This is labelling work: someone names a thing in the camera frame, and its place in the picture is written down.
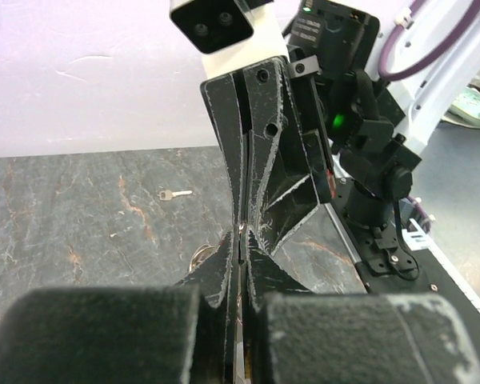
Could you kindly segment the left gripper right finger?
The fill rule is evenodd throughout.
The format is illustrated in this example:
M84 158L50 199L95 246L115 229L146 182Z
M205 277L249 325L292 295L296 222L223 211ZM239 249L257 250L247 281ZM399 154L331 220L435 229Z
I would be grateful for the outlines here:
M243 258L243 351L254 383L480 383L480 357L438 294L316 294L260 247Z

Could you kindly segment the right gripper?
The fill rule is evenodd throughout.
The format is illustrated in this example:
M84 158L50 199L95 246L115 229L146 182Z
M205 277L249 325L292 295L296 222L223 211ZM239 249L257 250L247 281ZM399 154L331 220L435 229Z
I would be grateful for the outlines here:
M341 167L369 192L408 192L421 159L395 131L404 114L383 80L366 71L380 21L333 1L301 1L288 34L304 57L316 57L315 79L326 133ZM319 206L288 60L264 59L242 70L246 116L246 218L272 255Z

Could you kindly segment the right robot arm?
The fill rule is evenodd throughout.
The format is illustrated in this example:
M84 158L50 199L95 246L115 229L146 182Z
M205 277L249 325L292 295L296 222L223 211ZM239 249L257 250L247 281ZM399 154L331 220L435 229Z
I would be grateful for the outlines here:
M272 254L340 198L384 230L432 130L480 67L480 1L304 1L285 42L270 1L193 23L233 197L228 239Z

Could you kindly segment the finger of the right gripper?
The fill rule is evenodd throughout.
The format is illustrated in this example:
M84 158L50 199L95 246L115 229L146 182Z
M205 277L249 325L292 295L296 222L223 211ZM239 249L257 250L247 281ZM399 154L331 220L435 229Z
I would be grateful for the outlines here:
M246 220L245 197L250 102L242 74L224 74L200 85L202 99L226 165L232 197L232 223Z

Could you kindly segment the keyring with keys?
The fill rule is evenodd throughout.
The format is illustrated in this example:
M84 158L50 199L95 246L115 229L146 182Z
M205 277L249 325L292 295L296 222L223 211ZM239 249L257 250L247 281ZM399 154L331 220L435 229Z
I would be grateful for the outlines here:
M192 273L194 270L200 267L200 265L203 264L208 258L216 254L221 245L222 241L218 242L215 245L206 243L197 248L190 259L188 272Z

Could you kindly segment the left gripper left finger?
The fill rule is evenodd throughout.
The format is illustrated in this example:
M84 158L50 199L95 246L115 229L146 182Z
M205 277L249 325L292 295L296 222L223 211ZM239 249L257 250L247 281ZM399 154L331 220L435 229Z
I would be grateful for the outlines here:
M237 235L172 286L50 287L0 323L0 383L231 383Z

